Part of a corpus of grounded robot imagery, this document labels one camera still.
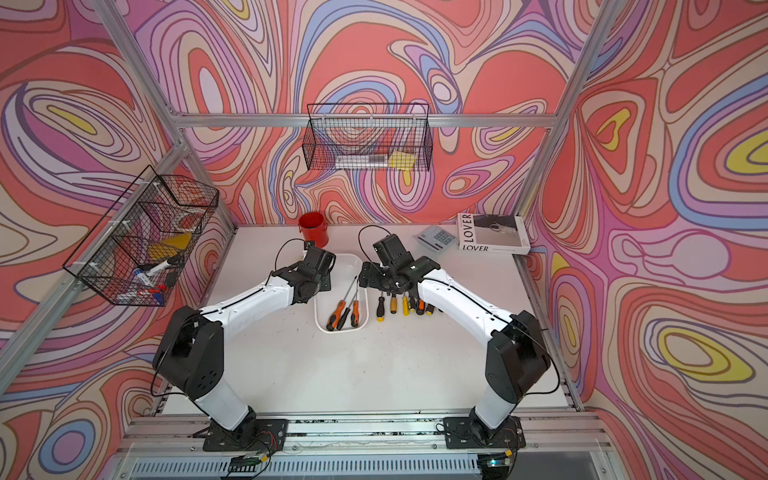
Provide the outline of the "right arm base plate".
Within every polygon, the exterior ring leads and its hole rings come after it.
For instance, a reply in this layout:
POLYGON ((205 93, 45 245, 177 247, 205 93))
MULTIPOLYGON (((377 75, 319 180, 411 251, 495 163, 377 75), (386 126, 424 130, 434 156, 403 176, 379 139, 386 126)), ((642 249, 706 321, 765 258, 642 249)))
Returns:
POLYGON ((486 427, 479 419, 445 417, 437 430, 444 435, 445 445, 457 449, 505 449, 518 450, 526 446, 520 418, 507 416, 496 428, 486 427))

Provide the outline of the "red metal cup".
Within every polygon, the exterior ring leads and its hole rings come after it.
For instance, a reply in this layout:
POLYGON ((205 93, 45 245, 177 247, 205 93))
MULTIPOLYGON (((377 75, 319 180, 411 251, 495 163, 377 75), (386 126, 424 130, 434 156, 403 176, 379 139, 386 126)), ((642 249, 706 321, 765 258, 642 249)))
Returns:
POLYGON ((321 212, 303 214, 298 220, 298 227, 305 242, 313 242, 318 248, 324 248, 328 244, 328 223, 321 212))

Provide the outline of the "grey calculator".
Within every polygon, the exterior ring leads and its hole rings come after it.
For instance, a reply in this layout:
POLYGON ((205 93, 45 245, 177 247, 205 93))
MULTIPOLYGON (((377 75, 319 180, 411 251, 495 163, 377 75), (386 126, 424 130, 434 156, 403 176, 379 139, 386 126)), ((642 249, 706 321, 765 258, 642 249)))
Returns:
POLYGON ((457 237, 444 228, 432 225, 421 231, 416 239, 435 252, 445 251, 456 245, 457 237))

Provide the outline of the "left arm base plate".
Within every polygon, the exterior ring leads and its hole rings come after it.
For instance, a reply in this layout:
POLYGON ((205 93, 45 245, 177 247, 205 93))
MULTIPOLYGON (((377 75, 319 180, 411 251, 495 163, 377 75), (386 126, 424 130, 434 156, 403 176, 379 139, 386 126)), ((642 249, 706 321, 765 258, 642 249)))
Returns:
POLYGON ((234 430, 212 421, 204 439, 206 452, 281 451, 287 436, 286 419, 246 418, 234 430))

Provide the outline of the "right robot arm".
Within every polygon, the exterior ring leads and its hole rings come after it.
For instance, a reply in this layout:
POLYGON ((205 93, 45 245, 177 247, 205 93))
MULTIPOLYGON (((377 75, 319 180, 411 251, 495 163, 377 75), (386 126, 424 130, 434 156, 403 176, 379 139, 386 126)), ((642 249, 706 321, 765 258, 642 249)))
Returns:
POLYGON ((500 430, 553 367, 539 320, 497 307, 455 280, 428 256, 414 257, 396 234, 373 244, 378 260, 363 263, 359 285, 404 294, 447 314, 486 347, 486 393, 469 421, 478 433, 500 430))

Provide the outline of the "orange screwdriver in box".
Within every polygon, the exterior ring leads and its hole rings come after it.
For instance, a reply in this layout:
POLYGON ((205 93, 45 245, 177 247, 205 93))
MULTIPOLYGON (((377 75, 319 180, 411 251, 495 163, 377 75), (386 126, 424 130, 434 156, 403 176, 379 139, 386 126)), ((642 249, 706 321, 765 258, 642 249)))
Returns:
POLYGON ((336 326, 338 324, 338 321, 346 308, 347 305, 347 297, 349 296, 350 292, 357 288, 357 278, 354 277, 353 280, 350 282, 349 287, 347 288, 345 294, 339 299, 339 302, 337 303, 335 309, 331 313, 331 315, 328 318, 328 321, 326 323, 326 330, 327 331, 334 331, 336 330, 336 326))

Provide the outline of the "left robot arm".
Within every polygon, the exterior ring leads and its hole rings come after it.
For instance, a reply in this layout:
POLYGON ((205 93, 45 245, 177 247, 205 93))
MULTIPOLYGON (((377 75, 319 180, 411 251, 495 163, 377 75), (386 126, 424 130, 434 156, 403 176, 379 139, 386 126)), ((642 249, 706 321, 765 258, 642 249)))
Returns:
POLYGON ((244 426, 252 409, 224 378, 227 342, 264 317, 328 291, 335 263, 335 254, 305 241, 302 259, 273 269, 262 283, 217 304, 177 309, 152 368, 218 426, 230 432, 244 426))

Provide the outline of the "black handle yellow tip screwdriver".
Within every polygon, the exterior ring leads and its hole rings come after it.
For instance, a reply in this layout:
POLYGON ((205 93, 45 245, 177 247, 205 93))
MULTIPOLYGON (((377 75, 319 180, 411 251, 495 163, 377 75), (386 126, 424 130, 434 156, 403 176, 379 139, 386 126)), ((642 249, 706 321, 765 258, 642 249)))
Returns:
POLYGON ((383 322, 386 314, 385 297, 380 294, 378 297, 378 303, 376 307, 376 319, 378 322, 383 322))

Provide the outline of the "white marker left basket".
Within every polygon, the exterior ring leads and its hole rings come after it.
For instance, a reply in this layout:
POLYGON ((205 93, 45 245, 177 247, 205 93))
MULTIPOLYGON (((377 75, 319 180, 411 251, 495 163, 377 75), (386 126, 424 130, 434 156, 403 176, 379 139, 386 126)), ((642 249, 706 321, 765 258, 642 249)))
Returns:
POLYGON ((159 275, 165 270, 177 268, 181 264, 181 261, 182 257, 180 255, 175 255, 156 264, 141 265, 135 268, 132 273, 134 277, 143 285, 153 287, 153 277, 159 275))

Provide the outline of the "white plastic storage box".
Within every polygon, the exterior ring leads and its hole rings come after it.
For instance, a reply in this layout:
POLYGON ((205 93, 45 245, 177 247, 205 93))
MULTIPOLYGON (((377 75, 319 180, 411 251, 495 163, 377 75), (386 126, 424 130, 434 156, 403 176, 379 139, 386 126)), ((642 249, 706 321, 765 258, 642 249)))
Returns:
POLYGON ((369 319, 368 299, 359 285, 362 260, 349 253, 336 255, 330 273, 330 289, 313 299, 314 320, 324 334, 361 331, 369 319))

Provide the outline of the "yellow sponge in basket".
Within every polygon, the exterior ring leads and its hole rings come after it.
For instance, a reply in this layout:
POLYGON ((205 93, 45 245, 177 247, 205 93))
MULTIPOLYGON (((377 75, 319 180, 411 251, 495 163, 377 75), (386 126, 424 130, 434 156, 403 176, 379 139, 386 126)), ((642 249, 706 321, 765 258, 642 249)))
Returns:
POLYGON ((401 171, 409 171, 415 167, 417 160, 418 156, 416 154, 396 150, 389 155, 387 159, 387 167, 401 171))

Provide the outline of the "yellow item left basket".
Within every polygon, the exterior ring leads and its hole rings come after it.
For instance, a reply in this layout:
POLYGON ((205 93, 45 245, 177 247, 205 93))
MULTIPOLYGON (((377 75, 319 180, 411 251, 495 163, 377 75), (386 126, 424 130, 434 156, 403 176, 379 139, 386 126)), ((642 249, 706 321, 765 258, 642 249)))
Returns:
POLYGON ((148 247, 148 257, 153 262, 161 262, 177 254, 183 254, 191 239, 192 234, 185 232, 159 242, 153 242, 148 247))

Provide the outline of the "white Lover book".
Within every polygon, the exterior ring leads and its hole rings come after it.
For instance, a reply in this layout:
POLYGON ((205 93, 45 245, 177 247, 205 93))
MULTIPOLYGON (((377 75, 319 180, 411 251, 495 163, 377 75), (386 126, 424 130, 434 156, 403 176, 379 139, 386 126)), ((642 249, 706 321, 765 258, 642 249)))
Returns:
POLYGON ((457 215, 459 249, 483 254, 527 255, 531 244, 523 219, 515 215, 457 215))

